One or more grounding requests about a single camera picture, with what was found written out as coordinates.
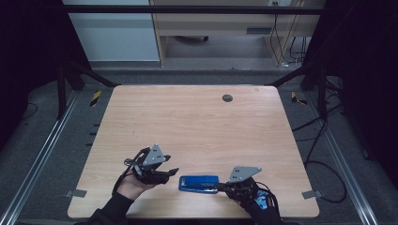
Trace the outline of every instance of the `round hole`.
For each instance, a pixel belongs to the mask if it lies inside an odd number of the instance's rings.
[[[232,101],[232,99],[232,96],[228,94],[222,96],[222,100],[224,100],[225,102],[230,102]]]

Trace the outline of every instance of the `aluminum rail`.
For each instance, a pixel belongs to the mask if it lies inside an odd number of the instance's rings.
[[[312,95],[306,94],[307,99],[316,115],[319,115],[318,110],[316,108],[316,100]],[[377,218],[375,217],[375,213],[372,210],[372,207],[366,200],[365,194],[360,188],[360,184],[355,177],[355,174],[352,172],[351,168],[348,165],[348,162],[345,160],[342,150],[339,147],[339,144],[333,137],[330,129],[326,129],[325,132],[326,141],[330,146],[331,156],[336,163],[337,168],[340,171],[341,176],[344,179],[344,182],[347,186],[347,191],[349,196],[351,197],[352,203],[355,205],[357,209],[358,215],[360,216],[360,220],[364,225],[378,225]]]
[[[31,166],[29,173],[24,178],[23,183],[21,184],[19,190],[9,204],[6,212],[3,214],[3,216],[0,217],[0,224],[13,225],[16,222],[18,215],[21,213],[23,206],[26,203],[26,200],[32,192],[32,189],[35,186],[36,182],[38,181],[41,171],[43,170],[47,159],[52,153],[54,146],[62,130],[64,129],[64,126],[67,123],[71,112],[73,111],[78,96],[78,91],[72,92],[72,95],[69,98],[69,106],[67,108],[67,111],[61,119],[55,122],[53,130],[50,132],[50,135],[47,137],[46,142],[41,147],[41,150],[38,153],[35,162]]]

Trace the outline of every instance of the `blue plastic case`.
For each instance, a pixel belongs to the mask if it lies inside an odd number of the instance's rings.
[[[183,175],[179,177],[178,189],[202,194],[217,194],[219,191],[214,187],[219,183],[216,175]]]

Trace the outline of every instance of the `desk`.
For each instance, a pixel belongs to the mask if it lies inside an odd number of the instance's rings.
[[[228,94],[230,102],[222,100]],[[316,217],[312,189],[281,103],[272,86],[122,85],[115,88],[73,197],[72,218],[88,218],[111,197],[126,169],[123,161],[158,143],[171,159],[160,171],[179,168],[166,185],[149,190],[133,204],[131,218],[247,218],[216,195],[178,190],[180,175],[218,175],[226,182],[234,166],[261,167],[253,178],[277,196],[281,216]]]
[[[272,6],[271,0],[150,0],[149,2],[152,6]],[[325,0],[287,0],[281,7],[323,7],[324,5]],[[170,36],[210,36],[210,39],[211,36],[261,36],[265,39],[274,64],[278,66],[283,62],[283,56],[289,49],[292,38],[311,37],[318,19],[319,16],[316,15],[279,15],[276,23],[279,40],[276,32],[273,33],[271,40],[275,15],[153,14],[162,65]],[[254,34],[249,32],[250,28],[261,28],[268,32]]]

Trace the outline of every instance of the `gray floor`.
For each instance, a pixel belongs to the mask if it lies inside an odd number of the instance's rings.
[[[167,52],[164,67],[135,67],[119,70],[108,67],[99,70],[99,73],[113,82],[122,84],[262,85],[276,81],[295,67],[299,67],[296,62],[290,64],[289,67],[275,67],[260,37],[210,37],[208,42],[176,37],[171,39]],[[63,224],[63,222],[70,224],[74,221],[68,217],[70,199],[64,197],[64,194],[66,190],[75,189],[77,185],[90,151],[89,144],[95,139],[95,136],[90,133],[98,129],[95,125],[100,123],[112,94],[112,88],[105,87],[86,76],[84,80],[86,87],[83,92],[78,93],[76,106],[23,205],[18,217],[20,224]],[[278,88],[291,128],[296,128],[316,118],[311,105],[301,105],[291,101],[292,91],[296,92],[298,99],[309,100],[315,96],[315,91],[302,92],[300,90],[300,80],[301,77],[298,77]],[[95,107],[89,107],[91,98],[97,90],[102,90],[98,104]],[[37,112],[20,123],[5,149],[0,152],[0,190],[2,193],[0,213],[2,214],[11,204],[16,191],[34,164],[36,156],[56,122],[56,83],[48,83],[33,91],[29,102],[38,106]],[[336,97],[331,97],[329,102],[329,107],[340,103]],[[34,105],[29,105],[25,115],[30,115],[35,109]],[[361,145],[347,118],[337,111],[329,116],[328,128],[355,175],[360,190],[363,191],[378,223],[398,224],[396,210],[398,191],[376,161],[364,159]],[[315,123],[294,132],[298,141],[298,150],[303,159],[313,144],[313,141],[303,140],[315,137],[319,129],[319,124]],[[312,159],[322,161],[339,171],[339,166],[335,163],[330,149],[327,136],[321,136],[315,146]],[[310,164],[307,173],[313,188],[321,190],[326,197],[339,199],[343,194],[340,181],[326,168]],[[338,204],[318,199],[320,208],[318,217],[286,218],[286,220],[297,221],[301,224],[363,224],[352,197],[353,195],[350,195]],[[237,222],[223,221],[223,223],[236,224]],[[208,220],[202,221],[202,224],[222,224],[222,222]]]

